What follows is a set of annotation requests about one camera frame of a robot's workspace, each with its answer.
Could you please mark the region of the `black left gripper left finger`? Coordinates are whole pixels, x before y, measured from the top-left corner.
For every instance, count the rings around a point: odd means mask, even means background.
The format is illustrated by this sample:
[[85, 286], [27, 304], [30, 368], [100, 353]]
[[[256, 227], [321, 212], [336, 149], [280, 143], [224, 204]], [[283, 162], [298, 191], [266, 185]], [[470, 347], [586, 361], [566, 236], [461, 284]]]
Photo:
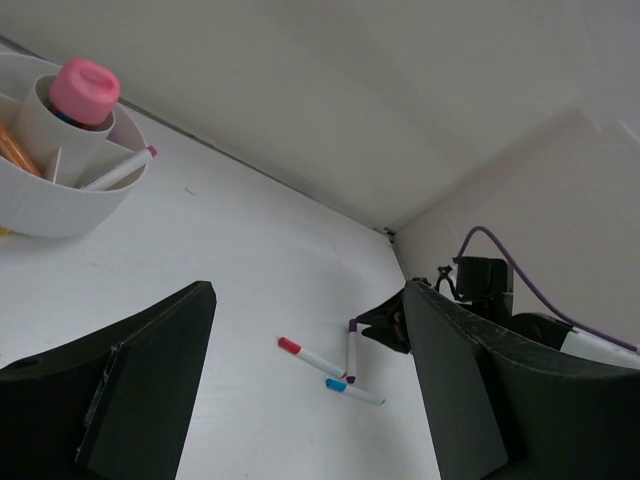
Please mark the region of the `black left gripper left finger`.
[[216, 304], [197, 281], [3, 367], [2, 478], [175, 478]]

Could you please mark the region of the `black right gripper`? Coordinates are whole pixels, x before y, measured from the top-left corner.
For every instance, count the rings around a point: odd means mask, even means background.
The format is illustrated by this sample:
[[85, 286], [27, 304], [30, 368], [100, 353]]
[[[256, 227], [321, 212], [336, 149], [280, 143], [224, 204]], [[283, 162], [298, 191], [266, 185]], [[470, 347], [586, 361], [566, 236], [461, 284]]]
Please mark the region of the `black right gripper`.
[[411, 344], [404, 312], [403, 293], [398, 292], [381, 305], [357, 316], [357, 325], [364, 325], [362, 335], [391, 350], [409, 354]]

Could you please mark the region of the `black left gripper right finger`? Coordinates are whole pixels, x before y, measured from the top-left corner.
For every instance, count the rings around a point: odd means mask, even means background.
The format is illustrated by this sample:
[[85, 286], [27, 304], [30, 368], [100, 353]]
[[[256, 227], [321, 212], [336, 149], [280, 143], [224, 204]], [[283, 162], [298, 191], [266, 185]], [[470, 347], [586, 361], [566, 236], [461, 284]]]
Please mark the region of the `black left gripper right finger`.
[[571, 356], [415, 281], [404, 312], [444, 479], [635, 479], [639, 373]]

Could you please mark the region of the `purple capped marker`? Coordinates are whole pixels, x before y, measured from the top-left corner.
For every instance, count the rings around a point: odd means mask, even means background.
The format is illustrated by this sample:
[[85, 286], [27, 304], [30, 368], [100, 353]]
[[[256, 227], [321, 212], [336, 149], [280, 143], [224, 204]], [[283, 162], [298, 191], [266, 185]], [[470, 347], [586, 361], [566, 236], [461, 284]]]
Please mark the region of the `purple capped marker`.
[[348, 323], [346, 382], [354, 384], [357, 377], [357, 335], [358, 322], [351, 319]]

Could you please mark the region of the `blue capped marker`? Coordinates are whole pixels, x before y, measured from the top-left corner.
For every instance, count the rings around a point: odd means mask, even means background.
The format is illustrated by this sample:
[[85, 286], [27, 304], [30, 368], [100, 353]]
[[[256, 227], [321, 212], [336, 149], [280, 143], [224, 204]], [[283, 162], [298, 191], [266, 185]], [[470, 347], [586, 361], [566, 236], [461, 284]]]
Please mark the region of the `blue capped marker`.
[[353, 387], [348, 383], [342, 382], [340, 380], [327, 378], [325, 380], [325, 385], [327, 389], [335, 393], [346, 395], [371, 405], [381, 406], [385, 403], [385, 399], [383, 397], [380, 397], [368, 391]]

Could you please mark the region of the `red capped marker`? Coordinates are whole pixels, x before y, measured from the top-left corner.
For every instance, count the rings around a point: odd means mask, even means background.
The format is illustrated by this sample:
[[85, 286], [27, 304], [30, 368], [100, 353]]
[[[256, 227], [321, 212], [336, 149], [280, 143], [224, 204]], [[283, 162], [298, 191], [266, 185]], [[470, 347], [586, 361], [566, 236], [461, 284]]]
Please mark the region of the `red capped marker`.
[[287, 353], [293, 355], [294, 357], [304, 361], [305, 363], [311, 365], [312, 367], [320, 370], [321, 372], [327, 374], [329, 377], [342, 379], [346, 377], [346, 370], [342, 367], [334, 365], [333, 363], [321, 358], [320, 356], [310, 352], [309, 350], [303, 348], [296, 342], [288, 339], [287, 337], [281, 336], [277, 341], [278, 347]]

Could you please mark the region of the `pink capped marker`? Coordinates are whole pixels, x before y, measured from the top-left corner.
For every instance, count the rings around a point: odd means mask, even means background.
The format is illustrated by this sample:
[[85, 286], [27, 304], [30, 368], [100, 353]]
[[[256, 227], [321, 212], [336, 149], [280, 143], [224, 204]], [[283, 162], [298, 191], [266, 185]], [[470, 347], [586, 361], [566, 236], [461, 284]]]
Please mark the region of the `pink capped marker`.
[[127, 176], [145, 167], [156, 156], [157, 150], [153, 146], [147, 146], [111, 170], [95, 178], [88, 184], [83, 185], [81, 189], [88, 191], [106, 191], [124, 180]]

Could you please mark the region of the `orange correction tape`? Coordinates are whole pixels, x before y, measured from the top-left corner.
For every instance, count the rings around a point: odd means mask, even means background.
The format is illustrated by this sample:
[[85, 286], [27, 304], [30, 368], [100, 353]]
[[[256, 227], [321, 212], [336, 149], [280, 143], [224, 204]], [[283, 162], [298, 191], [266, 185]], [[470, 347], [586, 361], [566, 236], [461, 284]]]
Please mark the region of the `orange correction tape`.
[[16, 138], [11, 134], [6, 126], [0, 126], [1, 154], [9, 162], [28, 173], [42, 178], [40, 169], [30, 159], [26, 151], [19, 145]]

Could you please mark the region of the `pink glue bottle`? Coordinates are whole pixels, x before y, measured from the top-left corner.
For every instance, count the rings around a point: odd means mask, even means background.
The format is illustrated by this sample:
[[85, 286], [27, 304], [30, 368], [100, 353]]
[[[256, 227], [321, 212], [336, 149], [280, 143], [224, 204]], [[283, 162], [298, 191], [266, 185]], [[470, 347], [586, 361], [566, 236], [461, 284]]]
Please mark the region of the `pink glue bottle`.
[[85, 130], [98, 129], [121, 94], [118, 77], [84, 58], [66, 62], [49, 87], [46, 105], [59, 119]]

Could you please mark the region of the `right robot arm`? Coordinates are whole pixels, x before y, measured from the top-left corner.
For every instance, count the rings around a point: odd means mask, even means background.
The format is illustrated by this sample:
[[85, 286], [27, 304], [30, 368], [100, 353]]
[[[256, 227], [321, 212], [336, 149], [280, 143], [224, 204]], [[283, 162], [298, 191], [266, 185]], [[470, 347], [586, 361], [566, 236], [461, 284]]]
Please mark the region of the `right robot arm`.
[[[599, 335], [542, 313], [514, 314], [513, 274], [512, 265], [502, 259], [459, 256], [452, 265], [438, 268], [435, 283], [424, 278], [418, 282], [473, 314], [562, 353], [607, 365], [639, 368], [637, 353]], [[355, 336], [359, 326], [364, 327], [363, 336], [396, 352], [411, 352], [402, 294], [397, 293], [349, 321], [349, 383], [355, 381]]]

